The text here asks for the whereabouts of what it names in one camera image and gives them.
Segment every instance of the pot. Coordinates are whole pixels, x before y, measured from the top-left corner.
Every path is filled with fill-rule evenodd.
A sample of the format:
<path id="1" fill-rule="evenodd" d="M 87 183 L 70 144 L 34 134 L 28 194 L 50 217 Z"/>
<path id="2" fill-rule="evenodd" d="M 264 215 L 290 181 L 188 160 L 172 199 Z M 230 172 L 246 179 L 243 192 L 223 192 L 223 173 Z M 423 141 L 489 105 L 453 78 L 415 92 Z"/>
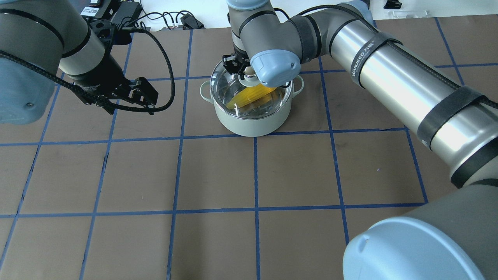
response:
<path id="1" fill-rule="evenodd" d="M 294 83 L 286 87 L 278 87 L 273 92 L 240 108 L 228 109 L 228 103 L 236 94 L 246 88 L 237 74 L 230 74 L 220 61 L 215 67 L 211 79 L 201 85 L 201 97 L 215 107 L 220 122 L 233 133 L 246 137 L 258 137 L 272 133 L 287 119 L 292 99 L 304 88 L 301 76 L 301 88 L 294 91 Z M 210 85 L 210 97 L 203 95 Z"/>

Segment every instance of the robotic arm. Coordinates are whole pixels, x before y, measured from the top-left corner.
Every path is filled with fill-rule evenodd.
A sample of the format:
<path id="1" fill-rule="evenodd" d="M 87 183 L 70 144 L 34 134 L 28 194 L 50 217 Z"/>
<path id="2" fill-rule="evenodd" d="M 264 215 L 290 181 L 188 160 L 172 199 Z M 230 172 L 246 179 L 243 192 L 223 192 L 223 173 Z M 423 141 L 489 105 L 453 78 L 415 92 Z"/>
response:
<path id="1" fill-rule="evenodd" d="M 331 55 L 450 166 L 454 185 L 465 186 L 354 238 L 345 279 L 498 278 L 498 105 L 379 32 L 362 1 L 308 9 L 284 23 L 268 0 L 227 4 L 235 49 L 224 56 L 228 72 L 243 79 L 250 64 L 262 84 L 277 87 L 300 64 Z"/>
<path id="2" fill-rule="evenodd" d="M 152 115 L 169 107 L 174 85 L 170 102 L 156 108 L 158 92 L 145 78 L 125 78 L 110 55 L 117 31 L 106 20 L 88 25 L 66 0 L 0 0 L 0 77 L 5 82 L 0 92 L 0 123 L 27 124 L 45 112 L 54 83 L 33 72 L 34 67 L 47 77 L 54 76 L 59 67 L 75 81 L 77 86 L 70 89 L 84 104 L 95 103 L 109 114 L 131 109 Z M 113 99 L 144 108 L 120 106 L 109 101 Z"/>

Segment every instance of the clear plastic object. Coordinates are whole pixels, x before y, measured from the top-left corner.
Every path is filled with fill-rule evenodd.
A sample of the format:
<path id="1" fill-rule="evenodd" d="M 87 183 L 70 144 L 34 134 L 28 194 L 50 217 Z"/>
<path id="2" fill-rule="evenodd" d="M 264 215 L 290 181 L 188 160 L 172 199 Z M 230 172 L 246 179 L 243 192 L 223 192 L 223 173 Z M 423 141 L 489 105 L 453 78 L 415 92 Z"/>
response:
<path id="1" fill-rule="evenodd" d="M 392 10 L 387 12 L 391 19 L 429 17 L 428 10 Z"/>

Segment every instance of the light blue joint cap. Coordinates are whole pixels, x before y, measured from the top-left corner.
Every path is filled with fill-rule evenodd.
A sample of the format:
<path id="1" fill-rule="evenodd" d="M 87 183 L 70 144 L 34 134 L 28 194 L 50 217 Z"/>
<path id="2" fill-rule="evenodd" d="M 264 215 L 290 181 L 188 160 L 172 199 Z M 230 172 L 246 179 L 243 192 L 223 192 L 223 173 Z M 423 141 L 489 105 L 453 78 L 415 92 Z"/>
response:
<path id="1" fill-rule="evenodd" d="M 6 58 L 0 58 L 0 81 L 0 124 L 24 125 L 43 116 L 54 82 Z"/>
<path id="2" fill-rule="evenodd" d="M 257 53 L 250 65 L 258 79 L 267 87 L 285 85 L 301 71 L 299 57 L 288 50 L 266 50 Z"/>
<path id="3" fill-rule="evenodd" d="M 363 16 L 363 18 L 368 21 L 370 24 L 374 24 L 374 17 L 372 16 L 372 12 L 369 10 L 367 4 L 361 0 L 352 0 L 349 2 L 342 2 L 340 4 L 348 4 L 357 9 Z"/>
<path id="4" fill-rule="evenodd" d="M 254 10 L 267 2 L 268 0 L 227 0 L 228 6 L 236 10 Z"/>

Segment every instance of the glass lid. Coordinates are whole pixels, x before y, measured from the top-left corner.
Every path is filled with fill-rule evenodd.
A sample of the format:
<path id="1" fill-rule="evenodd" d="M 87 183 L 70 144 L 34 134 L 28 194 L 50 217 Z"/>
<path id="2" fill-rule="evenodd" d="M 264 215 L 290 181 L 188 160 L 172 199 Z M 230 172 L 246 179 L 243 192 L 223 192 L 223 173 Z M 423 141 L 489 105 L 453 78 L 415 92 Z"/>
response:
<path id="1" fill-rule="evenodd" d="M 291 92 L 291 86 L 286 88 L 278 87 L 272 91 L 267 88 L 265 93 L 268 91 L 270 93 L 260 94 L 260 98 L 252 100 L 250 103 L 246 102 L 248 104 L 241 104 L 242 106 L 238 106 L 238 104 L 230 105 L 230 101 L 246 88 L 239 81 L 237 74 L 228 73 L 223 67 L 222 61 L 218 63 L 211 76 L 211 95 L 225 112 L 237 118 L 254 120 L 268 117 L 287 102 Z"/>

